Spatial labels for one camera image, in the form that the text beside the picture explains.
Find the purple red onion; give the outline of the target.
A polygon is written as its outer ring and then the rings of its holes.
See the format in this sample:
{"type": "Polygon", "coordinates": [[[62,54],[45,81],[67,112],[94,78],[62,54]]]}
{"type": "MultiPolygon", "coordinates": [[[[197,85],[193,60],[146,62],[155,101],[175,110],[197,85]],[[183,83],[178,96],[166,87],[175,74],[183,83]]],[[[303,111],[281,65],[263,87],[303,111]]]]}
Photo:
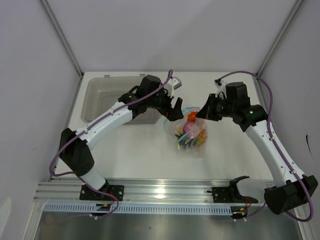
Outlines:
{"type": "Polygon", "coordinates": [[[188,133],[189,131],[191,131],[194,127],[196,126],[196,122],[195,121],[187,121],[182,130],[183,130],[183,134],[188,133]]]}

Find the clear zip top bag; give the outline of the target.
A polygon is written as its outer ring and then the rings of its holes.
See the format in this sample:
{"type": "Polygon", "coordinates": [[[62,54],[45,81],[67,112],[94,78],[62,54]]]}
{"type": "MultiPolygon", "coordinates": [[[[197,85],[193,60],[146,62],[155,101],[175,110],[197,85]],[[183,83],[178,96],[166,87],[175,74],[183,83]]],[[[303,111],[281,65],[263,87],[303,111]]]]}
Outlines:
{"type": "Polygon", "coordinates": [[[208,127],[204,119],[198,118],[198,106],[185,107],[183,118],[176,121],[165,120],[163,129],[169,142],[178,152],[201,158],[205,154],[208,127]]]}

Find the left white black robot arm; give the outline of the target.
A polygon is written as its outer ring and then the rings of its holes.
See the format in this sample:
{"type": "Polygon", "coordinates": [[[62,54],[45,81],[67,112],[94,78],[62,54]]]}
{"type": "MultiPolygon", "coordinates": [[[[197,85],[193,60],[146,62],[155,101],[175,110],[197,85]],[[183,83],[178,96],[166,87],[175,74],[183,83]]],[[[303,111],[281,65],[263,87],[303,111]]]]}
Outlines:
{"type": "Polygon", "coordinates": [[[172,105],[174,91],[182,82],[173,76],[170,70],[165,82],[154,75],[146,75],[139,85],[121,95],[105,113],[82,128],[66,128],[60,137],[57,157],[60,158],[84,184],[91,188],[91,194],[97,200],[108,196],[107,180],[98,172],[92,150],[109,133],[118,127],[144,114],[148,109],[155,109],[170,122],[181,120],[183,100],[178,97],[172,105]]]}

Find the beige garlic bulb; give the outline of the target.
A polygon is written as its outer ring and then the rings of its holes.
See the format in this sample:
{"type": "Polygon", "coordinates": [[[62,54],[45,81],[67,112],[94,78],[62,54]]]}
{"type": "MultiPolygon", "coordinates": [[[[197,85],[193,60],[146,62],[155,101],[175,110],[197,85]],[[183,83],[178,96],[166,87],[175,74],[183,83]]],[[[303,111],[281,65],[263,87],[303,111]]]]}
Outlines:
{"type": "Polygon", "coordinates": [[[183,134],[183,127],[182,126],[177,126],[176,129],[175,129],[175,132],[178,135],[182,135],[183,134]]]}

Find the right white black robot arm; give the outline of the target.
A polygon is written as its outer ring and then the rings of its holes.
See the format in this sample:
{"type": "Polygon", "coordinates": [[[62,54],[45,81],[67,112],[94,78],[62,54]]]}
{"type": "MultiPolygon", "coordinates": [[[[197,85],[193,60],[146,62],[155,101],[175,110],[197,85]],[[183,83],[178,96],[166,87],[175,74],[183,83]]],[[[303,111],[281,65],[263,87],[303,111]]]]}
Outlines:
{"type": "Polygon", "coordinates": [[[247,86],[243,82],[225,83],[221,79],[215,84],[217,92],[209,95],[197,118],[216,122],[231,118],[257,147],[274,183],[268,186],[248,176],[237,177],[229,182],[229,198],[234,202],[245,197],[264,201],[276,215],[310,203],[318,187],[317,179],[307,176],[277,142],[268,114],[261,105],[251,104],[247,86]]]}

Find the orange toy pineapple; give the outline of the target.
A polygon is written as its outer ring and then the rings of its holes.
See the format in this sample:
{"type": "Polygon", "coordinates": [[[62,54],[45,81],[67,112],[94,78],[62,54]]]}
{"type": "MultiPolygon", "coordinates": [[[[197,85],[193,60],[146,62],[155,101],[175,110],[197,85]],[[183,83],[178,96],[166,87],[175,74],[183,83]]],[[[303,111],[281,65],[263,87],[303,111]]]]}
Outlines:
{"type": "Polygon", "coordinates": [[[206,129],[202,129],[200,131],[193,130],[186,134],[175,133],[174,136],[176,137],[176,145],[179,149],[190,150],[192,148],[201,147],[205,144],[208,138],[208,133],[206,129]]]}

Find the small orange pumpkin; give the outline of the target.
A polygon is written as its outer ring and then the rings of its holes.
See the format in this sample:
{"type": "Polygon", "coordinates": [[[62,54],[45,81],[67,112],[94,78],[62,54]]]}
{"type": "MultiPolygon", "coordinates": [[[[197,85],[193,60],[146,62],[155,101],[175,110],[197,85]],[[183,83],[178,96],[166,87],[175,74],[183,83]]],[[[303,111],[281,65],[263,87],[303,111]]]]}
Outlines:
{"type": "Polygon", "coordinates": [[[195,122],[197,120],[197,111],[192,111],[191,113],[188,114],[187,116],[187,121],[188,122],[195,122]]]}

